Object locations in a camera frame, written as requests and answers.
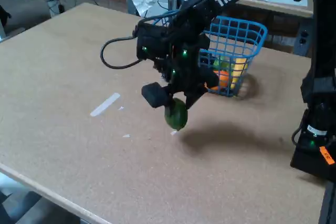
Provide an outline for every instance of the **white tape strip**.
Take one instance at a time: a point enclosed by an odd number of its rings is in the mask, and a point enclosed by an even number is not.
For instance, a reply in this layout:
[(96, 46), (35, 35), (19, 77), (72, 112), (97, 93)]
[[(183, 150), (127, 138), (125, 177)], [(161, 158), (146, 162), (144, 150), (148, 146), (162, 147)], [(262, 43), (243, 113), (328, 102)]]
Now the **white tape strip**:
[(96, 107), (96, 109), (94, 111), (92, 111), (90, 115), (91, 116), (97, 116), (97, 115), (101, 114), (112, 103), (114, 103), (116, 101), (116, 99), (118, 99), (119, 97), (120, 97), (120, 95), (118, 93), (114, 93), (109, 98), (107, 98), (101, 105)]

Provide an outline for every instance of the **table edge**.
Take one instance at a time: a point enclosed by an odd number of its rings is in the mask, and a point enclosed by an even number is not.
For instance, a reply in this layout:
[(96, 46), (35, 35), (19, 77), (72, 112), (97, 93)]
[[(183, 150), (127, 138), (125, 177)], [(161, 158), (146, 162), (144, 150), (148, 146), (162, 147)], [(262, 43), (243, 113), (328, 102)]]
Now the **table edge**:
[(271, 10), (274, 12), (285, 13), (303, 18), (311, 18), (313, 16), (313, 11), (309, 10), (308, 7), (305, 8), (297, 5), (285, 5), (263, 0), (239, 0), (237, 4)]
[(35, 181), (27, 178), (26, 176), (18, 173), (17, 171), (5, 166), (4, 164), (0, 163), (0, 172), (8, 176), (9, 178), (27, 186), (28, 188), (32, 189), (37, 194), (41, 195), (42, 197), (50, 200), (51, 202), (59, 205), (60, 207), (66, 209), (67, 211), (71, 212), (72, 214), (82, 218), (90, 222), (91, 224), (111, 224), (110, 222), (100, 218), (99, 216), (85, 210), (84, 208), (80, 207), (79, 205), (73, 203), (72, 201), (60, 196), (59, 194), (51, 191), (50, 189), (36, 183)]

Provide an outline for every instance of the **green lime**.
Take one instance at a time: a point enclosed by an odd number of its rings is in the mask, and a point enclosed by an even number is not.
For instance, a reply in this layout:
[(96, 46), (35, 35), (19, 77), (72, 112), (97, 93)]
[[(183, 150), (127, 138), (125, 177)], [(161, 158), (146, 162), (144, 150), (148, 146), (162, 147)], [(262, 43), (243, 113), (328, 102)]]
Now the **green lime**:
[(215, 70), (225, 70), (228, 71), (230, 68), (230, 63), (227, 61), (222, 61), (219, 66), (219, 59), (216, 59), (214, 61), (214, 64), (212, 65)]
[(179, 131), (188, 121), (188, 110), (185, 103), (178, 98), (174, 98), (174, 106), (165, 107), (164, 118), (166, 123), (173, 129)]

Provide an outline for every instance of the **orange label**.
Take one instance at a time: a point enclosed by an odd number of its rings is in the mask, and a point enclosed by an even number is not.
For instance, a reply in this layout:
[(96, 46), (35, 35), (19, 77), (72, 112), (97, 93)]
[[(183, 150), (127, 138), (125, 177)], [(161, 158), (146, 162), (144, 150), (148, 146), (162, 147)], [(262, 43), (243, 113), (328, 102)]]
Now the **orange label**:
[(322, 156), (324, 157), (325, 161), (327, 161), (329, 165), (333, 165), (335, 163), (335, 161), (330, 156), (328, 150), (324, 146), (320, 147), (320, 152)]

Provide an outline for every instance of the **orange object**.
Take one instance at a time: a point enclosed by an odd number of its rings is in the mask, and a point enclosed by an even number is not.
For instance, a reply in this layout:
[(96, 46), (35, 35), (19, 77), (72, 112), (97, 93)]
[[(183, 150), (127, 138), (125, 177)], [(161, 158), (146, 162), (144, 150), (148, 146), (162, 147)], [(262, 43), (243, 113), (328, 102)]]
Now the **orange object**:
[(320, 147), (320, 152), (322, 156), (324, 157), (325, 161), (327, 161), (329, 165), (333, 165), (335, 163), (335, 161), (330, 156), (328, 150), (324, 146)]
[(221, 88), (226, 88), (228, 83), (229, 83), (229, 73), (222, 70), (222, 71), (214, 71), (214, 73), (216, 75), (219, 76), (219, 84), (218, 86), (215, 86), (213, 88), (211, 88), (211, 90), (218, 90), (218, 87), (221, 89)]

